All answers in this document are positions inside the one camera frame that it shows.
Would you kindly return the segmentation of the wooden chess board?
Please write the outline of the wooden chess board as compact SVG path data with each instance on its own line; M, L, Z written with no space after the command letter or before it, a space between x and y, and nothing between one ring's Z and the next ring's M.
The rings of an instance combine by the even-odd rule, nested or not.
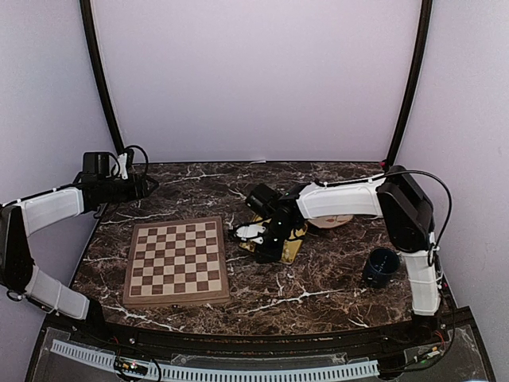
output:
M229 301L220 217L134 226L122 297L126 308Z

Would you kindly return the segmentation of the gold metal tray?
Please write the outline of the gold metal tray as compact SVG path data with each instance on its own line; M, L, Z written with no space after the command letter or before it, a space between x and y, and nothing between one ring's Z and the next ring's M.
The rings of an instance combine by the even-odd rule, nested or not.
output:
M254 214L251 218L251 220L248 223L243 224L249 224L249 223L268 223L270 220L264 220L257 214ZM308 224L304 221L302 223L297 223L297 229L293 231L290 238L287 239L284 243L282 258L277 263L283 263L285 265L291 265L294 263L295 259L297 258L297 254L299 253L301 249L301 245L303 244L303 241L305 239L305 235L308 231ZM250 252L254 258L255 258L255 249L256 249L256 243L254 242L241 242L238 241L238 247L242 248L245 251Z

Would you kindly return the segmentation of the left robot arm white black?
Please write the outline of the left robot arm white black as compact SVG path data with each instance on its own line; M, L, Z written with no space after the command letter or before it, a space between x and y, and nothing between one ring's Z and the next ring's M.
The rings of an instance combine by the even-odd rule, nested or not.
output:
M1 206L1 285L8 299L26 299L49 314L83 321L80 332L95 347L107 346L112 340L111 327L101 321L101 305L45 274L31 255L28 238L62 220L153 193L159 183L148 174L149 163L144 163L140 173L132 168L139 149L131 145L119 155L86 152L82 170L71 183Z

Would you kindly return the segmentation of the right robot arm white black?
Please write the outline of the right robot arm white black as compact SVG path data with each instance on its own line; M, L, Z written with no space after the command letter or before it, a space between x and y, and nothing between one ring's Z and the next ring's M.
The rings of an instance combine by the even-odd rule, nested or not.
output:
M405 261L412 309L419 316L406 327L406 339L423 345L437 331L431 316L441 302L437 253L443 233L435 230L433 203L416 182L418 174L393 166L372 177L297 184L284 194L260 184L246 199L258 219L241 224L233 234L254 244L257 262L273 263L281 259L285 243L301 239L297 230L310 220L356 215L383 218L391 244Z

